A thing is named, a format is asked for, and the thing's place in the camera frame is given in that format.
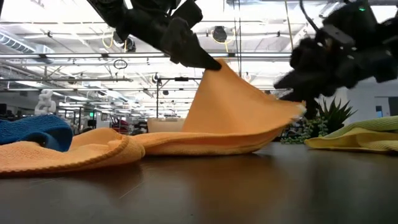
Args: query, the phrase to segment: orange towel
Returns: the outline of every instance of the orange towel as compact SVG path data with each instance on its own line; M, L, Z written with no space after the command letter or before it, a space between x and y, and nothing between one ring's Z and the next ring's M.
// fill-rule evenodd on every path
M181 133L125 136L108 128L75 136L68 152L34 142L0 146L0 174L65 172L115 166L148 155L230 155L271 142L305 110L239 78L224 61L206 71Z

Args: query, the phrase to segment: towel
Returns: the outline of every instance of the towel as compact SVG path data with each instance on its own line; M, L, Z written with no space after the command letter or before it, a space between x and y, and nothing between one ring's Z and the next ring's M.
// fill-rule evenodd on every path
M325 137L304 143L316 149L391 152L398 151L398 116L349 124Z
M67 152L35 142L0 146L0 174L66 172L116 166L145 155L232 155L256 151L304 113L300 103L264 94L220 60L205 71L179 133L126 136L99 128L73 138Z
M0 120L0 145L17 141L32 141L48 149L65 152L72 142L69 125L54 115Z

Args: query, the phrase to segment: potted plant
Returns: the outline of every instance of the potted plant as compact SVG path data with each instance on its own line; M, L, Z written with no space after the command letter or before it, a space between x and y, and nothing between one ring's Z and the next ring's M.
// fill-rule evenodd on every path
M336 97L330 103L329 107L327 107L325 99L323 99L323 106L321 103L318 103L317 108L319 111L319 115L328 121L326 125L329 133L332 133L342 128L344 126L344 121L353 114L355 114L355 112L357 112L352 112L353 107L348 106L348 103L349 101L341 107L340 99L340 102L338 103L338 105L336 105Z

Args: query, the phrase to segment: green plant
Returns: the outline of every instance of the green plant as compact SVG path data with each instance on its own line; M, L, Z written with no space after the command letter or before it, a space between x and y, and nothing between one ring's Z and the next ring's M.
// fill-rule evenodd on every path
M328 121L324 117L317 117L311 120L305 120L303 131L298 136L281 138L282 144L303 144L306 139L312 137L323 137L328 134Z
M319 115L328 120L327 127L329 133L332 133L342 128L344 126L343 122L347 118L355 114L355 112L357 112L357 111L352 112L353 107L348 106L348 103L349 101L344 106L340 107L341 99L338 105L336 105L336 97L334 97L329 107L327 107L325 99L323 99L323 106L321 103L317 104Z

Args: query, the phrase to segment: yellow towel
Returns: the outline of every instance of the yellow towel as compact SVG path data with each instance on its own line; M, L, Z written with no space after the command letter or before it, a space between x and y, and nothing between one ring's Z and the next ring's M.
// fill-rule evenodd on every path
M398 151L398 116L360 121L322 138L305 141L316 149L391 152Z
M255 151L303 113L300 103L280 101L239 78L224 61L206 71L181 133L125 136L95 129L75 136L68 152L34 142L0 146L0 174L94 169L150 155L230 155Z

